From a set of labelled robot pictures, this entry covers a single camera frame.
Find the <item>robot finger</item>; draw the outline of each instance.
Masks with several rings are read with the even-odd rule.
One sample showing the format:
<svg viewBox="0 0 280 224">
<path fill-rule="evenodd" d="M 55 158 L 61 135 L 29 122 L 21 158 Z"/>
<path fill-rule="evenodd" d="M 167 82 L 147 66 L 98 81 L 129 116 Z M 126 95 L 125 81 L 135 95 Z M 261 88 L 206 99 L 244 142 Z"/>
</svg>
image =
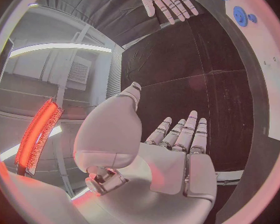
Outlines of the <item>robot finger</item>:
<svg viewBox="0 0 280 224">
<path fill-rule="evenodd" d="M 175 24 L 175 21 L 173 17 L 171 16 L 169 10 L 165 6 L 165 4 L 162 2 L 162 0 L 155 0 L 155 4 L 161 9 L 161 11 L 164 13 L 164 15 L 167 17 L 168 21 L 173 25 Z"/>
<path fill-rule="evenodd" d="M 184 4 L 191 10 L 194 15 L 198 15 L 197 9 L 194 7 L 193 3 L 190 0 L 182 0 Z"/>
<path fill-rule="evenodd" d="M 174 3 L 171 0 L 162 0 L 174 13 L 175 15 L 177 15 L 177 17 L 179 18 L 179 20 L 181 21 L 185 21 L 184 16 L 182 15 L 182 13 L 180 12 L 180 10 L 178 10 L 178 8 L 174 5 Z"/>
<path fill-rule="evenodd" d="M 189 13 L 187 12 L 187 10 L 185 9 L 185 7 L 181 4 L 180 0 L 171 0 L 177 7 L 178 9 L 181 11 L 181 13 L 186 17 L 186 18 L 190 18 Z"/>
<path fill-rule="evenodd" d="M 162 142 L 159 144 L 162 147 L 166 147 L 168 149 L 171 149 L 177 138 L 179 137 L 179 134 L 184 127 L 186 123 L 186 120 L 181 119 L 178 124 L 169 132 L 169 134 L 162 140 Z"/>
<path fill-rule="evenodd" d="M 206 137 L 207 137 L 207 122 L 205 118 L 201 118 L 197 131 L 195 133 L 195 137 L 191 146 L 191 151 L 194 149 L 200 149 L 202 153 L 206 151 Z"/>
<path fill-rule="evenodd" d="M 173 150 L 188 152 L 191 141 L 193 139 L 195 127 L 197 122 L 197 111 L 192 111 L 187 119 L 184 128 L 175 142 Z"/>
<path fill-rule="evenodd" d="M 146 144 L 159 145 L 159 143 L 166 136 L 169 127 L 172 123 L 172 119 L 167 117 L 164 121 L 156 128 L 156 130 L 147 138 Z"/>
<path fill-rule="evenodd" d="M 152 0 L 142 0 L 142 3 L 146 9 L 148 16 L 153 16 L 155 13 L 155 9 L 152 3 Z"/>
</svg>

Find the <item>orange glowing element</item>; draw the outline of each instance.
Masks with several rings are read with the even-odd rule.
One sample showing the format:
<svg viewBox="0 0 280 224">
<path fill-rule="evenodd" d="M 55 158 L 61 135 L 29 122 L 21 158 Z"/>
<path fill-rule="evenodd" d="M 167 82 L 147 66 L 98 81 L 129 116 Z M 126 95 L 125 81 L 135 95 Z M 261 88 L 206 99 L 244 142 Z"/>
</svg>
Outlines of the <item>orange glowing element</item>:
<svg viewBox="0 0 280 224">
<path fill-rule="evenodd" d="M 15 157 L 15 164 L 28 167 L 32 174 L 35 173 L 42 149 L 62 113 L 63 110 L 51 99 L 43 105 L 24 134 Z"/>
</svg>

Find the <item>vent grille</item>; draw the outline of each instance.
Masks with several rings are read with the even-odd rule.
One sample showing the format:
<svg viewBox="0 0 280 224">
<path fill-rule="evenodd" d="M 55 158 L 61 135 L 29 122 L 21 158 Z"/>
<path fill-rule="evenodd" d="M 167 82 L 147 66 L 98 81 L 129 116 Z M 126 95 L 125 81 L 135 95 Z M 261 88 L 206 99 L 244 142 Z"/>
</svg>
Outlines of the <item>vent grille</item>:
<svg viewBox="0 0 280 224">
<path fill-rule="evenodd" d="M 112 52 L 111 66 L 108 77 L 106 99 L 117 95 L 121 91 L 121 66 L 124 49 L 115 45 Z"/>
<path fill-rule="evenodd" d="M 71 81 L 86 84 L 89 69 L 90 68 L 88 66 L 84 66 L 78 62 L 73 62 L 69 75 L 68 75 L 68 79 Z"/>
</svg>

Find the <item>dark floor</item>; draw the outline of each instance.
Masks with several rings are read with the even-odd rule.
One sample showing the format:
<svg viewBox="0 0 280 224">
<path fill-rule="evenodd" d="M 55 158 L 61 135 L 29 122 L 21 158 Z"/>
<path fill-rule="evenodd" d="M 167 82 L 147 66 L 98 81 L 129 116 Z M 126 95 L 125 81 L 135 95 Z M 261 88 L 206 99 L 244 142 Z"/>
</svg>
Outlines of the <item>dark floor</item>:
<svg viewBox="0 0 280 224">
<path fill-rule="evenodd" d="M 222 26 L 209 13 L 178 22 L 123 53 L 122 89 L 141 84 L 142 141 L 167 116 L 173 124 L 192 110 L 208 120 L 216 171 L 245 168 L 253 104 L 245 67 Z"/>
</svg>

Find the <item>blue gear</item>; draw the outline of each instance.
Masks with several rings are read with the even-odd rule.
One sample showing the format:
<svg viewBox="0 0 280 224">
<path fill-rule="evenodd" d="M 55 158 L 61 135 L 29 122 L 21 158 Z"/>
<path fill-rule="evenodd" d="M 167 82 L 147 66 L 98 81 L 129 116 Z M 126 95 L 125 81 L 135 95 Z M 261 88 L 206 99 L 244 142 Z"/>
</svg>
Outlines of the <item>blue gear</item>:
<svg viewBox="0 0 280 224">
<path fill-rule="evenodd" d="M 249 15 L 248 15 L 248 19 L 249 19 L 251 22 L 257 23 L 257 17 L 256 17 L 254 14 L 249 14 Z"/>
<path fill-rule="evenodd" d="M 237 21 L 238 25 L 240 26 L 247 26 L 248 25 L 248 18 L 245 10 L 242 9 L 240 6 L 234 7 L 234 17 Z"/>
</svg>

